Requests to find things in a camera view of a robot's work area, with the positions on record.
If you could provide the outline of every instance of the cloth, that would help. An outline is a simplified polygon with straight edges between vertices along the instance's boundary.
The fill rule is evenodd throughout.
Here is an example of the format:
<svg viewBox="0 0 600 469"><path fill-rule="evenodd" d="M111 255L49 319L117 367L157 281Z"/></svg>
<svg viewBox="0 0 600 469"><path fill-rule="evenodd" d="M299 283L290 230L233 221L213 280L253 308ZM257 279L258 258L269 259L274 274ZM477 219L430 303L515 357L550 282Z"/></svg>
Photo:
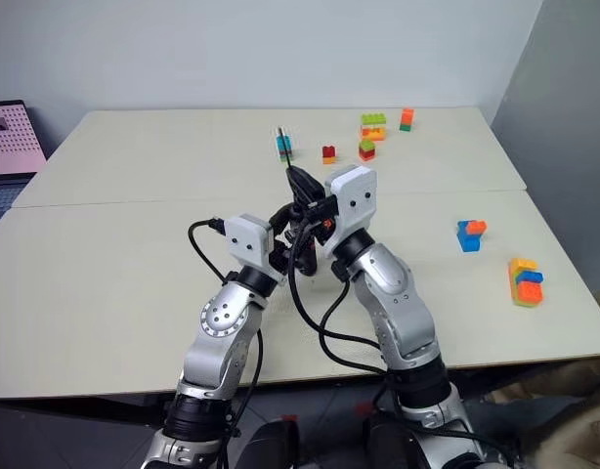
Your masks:
<svg viewBox="0 0 600 469"><path fill-rule="evenodd" d="M600 305L600 292L595 299ZM543 396L585 399L521 436L530 465L535 469L600 469L600 359L563 364L493 391L488 398L501 404Z"/></svg>

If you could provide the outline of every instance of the blue lego brick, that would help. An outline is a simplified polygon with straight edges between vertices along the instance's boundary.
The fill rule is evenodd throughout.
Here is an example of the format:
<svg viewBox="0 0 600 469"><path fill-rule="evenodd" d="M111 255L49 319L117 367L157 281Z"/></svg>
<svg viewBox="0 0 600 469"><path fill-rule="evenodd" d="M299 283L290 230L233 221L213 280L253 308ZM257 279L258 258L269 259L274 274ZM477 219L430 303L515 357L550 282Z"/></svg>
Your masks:
<svg viewBox="0 0 600 469"><path fill-rule="evenodd" d="M523 271L516 278L515 283L519 284L520 281L531 281L533 283L541 283L543 281L543 274L535 271Z"/></svg>
<svg viewBox="0 0 600 469"><path fill-rule="evenodd" d="M291 140L289 139L288 135L283 135L284 136L284 143L287 146L288 150L291 150ZM282 145L282 138L280 136L277 137L277 147L279 148L279 151L282 151L284 154L284 146Z"/></svg>
<svg viewBox="0 0 600 469"><path fill-rule="evenodd" d="M459 231L463 231L465 232L465 229L467 228L467 224L469 222L471 222L472 220L461 220L460 222L458 222L458 230Z"/></svg>
<svg viewBox="0 0 600 469"><path fill-rule="evenodd" d="M480 251L479 235L468 235L464 229L458 230L458 242L463 252Z"/></svg>
<svg viewBox="0 0 600 469"><path fill-rule="evenodd" d="M467 224L472 220L461 220L458 222L458 242L463 252L480 251L480 235L467 234Z"/></svg>

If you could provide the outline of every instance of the cable connector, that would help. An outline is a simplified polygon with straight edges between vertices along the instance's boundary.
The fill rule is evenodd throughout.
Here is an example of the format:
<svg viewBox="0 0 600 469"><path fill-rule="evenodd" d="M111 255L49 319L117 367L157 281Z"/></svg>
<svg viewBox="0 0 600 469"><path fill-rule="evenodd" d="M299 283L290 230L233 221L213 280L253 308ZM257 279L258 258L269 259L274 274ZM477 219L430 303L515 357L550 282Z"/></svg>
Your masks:
<svg viewBox="0 0 600 469"><path fill-rule="evenodd" d="M327 198L313 202L307 207L306 211L306 217L312 224L333 219L335 215L339 215L339 207L337 206L337 197L335 195L329 195Z"/></svg>
<svg viewBox="0 0 600 469"><path fill-rule="evenodd" d="M332 264L330 264L330 269L342 283L350 279L350 274L348 273L348 269L346 269L346 264L341 260L334 261Z"/></svg>
<svg viewBox="0 0 600 469"><path fill-rule="evenodd" d="M229 281L235 281L235 280L237 280L237 277L239 277L239 272L230 271L224 277L224 280L222 281L222 284L226 285Z"/></svg>
<svg viewBox="0 0 600 469"><path fill-rule="evenodd" d="M218 217L213 217L211 220L208 221L207 223L209 228L212 228L213 230L215 230L216 232L218 232L220 235L225 236L226 235L226 230L224 229L224 220Z"/></svg>

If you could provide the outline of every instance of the black cable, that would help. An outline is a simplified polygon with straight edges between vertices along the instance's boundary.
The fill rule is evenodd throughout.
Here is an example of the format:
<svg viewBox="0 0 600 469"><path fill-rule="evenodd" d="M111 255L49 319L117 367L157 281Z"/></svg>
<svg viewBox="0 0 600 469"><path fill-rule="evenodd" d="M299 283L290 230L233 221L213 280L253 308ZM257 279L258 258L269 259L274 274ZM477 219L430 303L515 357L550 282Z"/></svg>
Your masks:
<svg viewBox="0 0 600 469"><path fill-rule="evenodd" d="M250 382L250 386L248 386L248 390L246 391L245 396L243 397L243 400L241 401L241 404L239 405L239 408L237 409L235 418L233 419L233 423L229 427L227 436L224 438L224 440L222 441L222 443L220 445L217 469L228 469L228 467L229 467L228 466L229 461L228 461L228 455L227 455L227 445L229 443L229 440L233 437L233 434L235 433L235 429L237 428L237 424L239 423L239 420L241 419L241 416L243 415L245 408L248 406L248 402L250 401L250 398L252 397L252 393L254 392L254 388L257 385L257 381L259 381L259 374L261 373L261 366L263 365L263 334L261 333L261 329L257 330L257 342L259 344L259 355L257 356L257 366L254 369L254 375L252 376L252 381Z"/></svg>
<svg viewBox="0 0 600 469"><path fill-rule="evenodd" d="M504 459L506 459L506 465L509 467L513 467L514 459L510 454L509 450L503 447L498 442L492 440L491 438L485 437L484 435L480 435L478 433L473 432L459 432L456 430L442 430L441 428L426 428L421 425L417 425L410 420L407 420L403 415L402 408L400 407L400 403L398 402L398 395L396 391L391 389L391 399L394 405L394 411L396 412L396 416L401 424L407 427L411 432L415 433L423 433L425 435L433 435L435 437L447 437L447 438L462 438L465 440L472 440L480 442L488 447L495 449L499 452Z"/></svg>
<svg viewBox="0 0 600 469"><path fill-rule="evenodd" d="M387 391L387 383L382 383L380 385L380 388L378 389L378 392L376 393L374 398L371 400L371 406L373 408L379 408L378 402L380 401L380 398L382 398L382 396L385 394L386 391Z"/></svg>
<svg viewBox="0 0 600 469"><path fill-rule="evenodd" d="M213 271L213 274L215 274L217 278L219 278L221 281L224 281L224 276L222 275L222 273L218 271L217 268L213 265L213 263L209 261L209 259L204 255L200 247L195 242L195 239L193 238L193 230L195 230L198 227L208 227L211 220L201 220L199 222L193 222L187 229L187 236L190 239L190 243L192 244L193 249L195 249L195 252L197 252L198 256L200 256L200 259L202 259L202 261L209 267L209 269Z"/></svg>
<svg viewBox="0 0 600 469"><path fill-rule="evenodd" d="M370 347L380 350L380 346L373 340L365 339L364 337L357 337L355 335L339 334L337 332L331 332L327 329L324 329L323 327L320 327L319 324L317 324L316 322L314 322L311 319L311 317L307 313L307 310L305 310L304 305L302 304L302 300L300 300L300 295L298 293L298 285L296 284L295 259L298 254L298 248L300 246L300 241L303 237L304 231L306 230L306 228L308 226L309 226L309 221L306 219L303 220L302 223L300 224L300 227L298 228L298 235L296 236L296 238L293 241L293 244L291 245L291 253L289 255L289 261L287 263L287 276L289 277L289 290L291 290L291 298L293 298L293 303L295 304L296 309L298 310L298 313L300 313L300 316L302 317L304 322L306 324L308 324L314 331L321 332L326 337L332 337L333 339L348 340L350 342L366 344L366 345L369 345Z"/></svg>
<svg viewBox="0 0 600 469"><path fill-rule="evenodd" d="M348 291L350 291L350 281L346 280L343 285L343 290L341 290L341 293L339 294L337 299L334 301L334 303L332 305L330 305L330 308L328 308L328 310L324 313L323 317L321 318L321 322L320 322L321 330L320 330L320 332L318 332L318 336L320 338L320 347L323 350L323 352L334 362L343 364L344 366L349 366L351 368L362 369L364 371L370 371L372 373L377 373L377 374L383 374L384 371L376 366L371 366L369 364L350 362L348 360L342 359L341 357L338 357L337 355L334 354L334 352L332 352L328 348L328 345L326 344L326 338L323 334L323 332L326 330L326 323L330 319L330 316L337 309L337 307L344 300L344 298L348 294Z"/></svg>

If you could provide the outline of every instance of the orange lego brick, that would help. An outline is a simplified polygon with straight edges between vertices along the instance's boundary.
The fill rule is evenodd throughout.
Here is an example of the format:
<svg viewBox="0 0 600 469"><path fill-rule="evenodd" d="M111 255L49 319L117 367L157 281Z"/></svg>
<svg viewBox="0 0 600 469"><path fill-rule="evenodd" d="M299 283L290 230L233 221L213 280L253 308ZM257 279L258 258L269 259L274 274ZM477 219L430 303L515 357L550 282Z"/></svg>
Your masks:
<svg viewBox="0 0 600 469"><path fill-rule="evenodd" d="M400 123L405 124L405 125L412 125L414 114L415 114L414 109L410 109L408 107L403 109Z"/></svg>
<svg viewBox="0 0 600 469"><path fill-rule="evenodd" d="M465 231L468 235L481 235L487 229L487 223L483 220L471 221L467 224Z"/></svg>
<svg viewBox="0 0 600 469"><path fill-rule="evenodd" d="M383 141L387 137L387 130L384 127L374 127L361 129L361 138L372 140L373 142Z"/></svg>
<svg viewBox="0 0 600 469"><path fill-rule="evenodd" d="M521 281L517 285L517 301L522 306L536 306L543 301L543 291L540 283Z"/></svg>

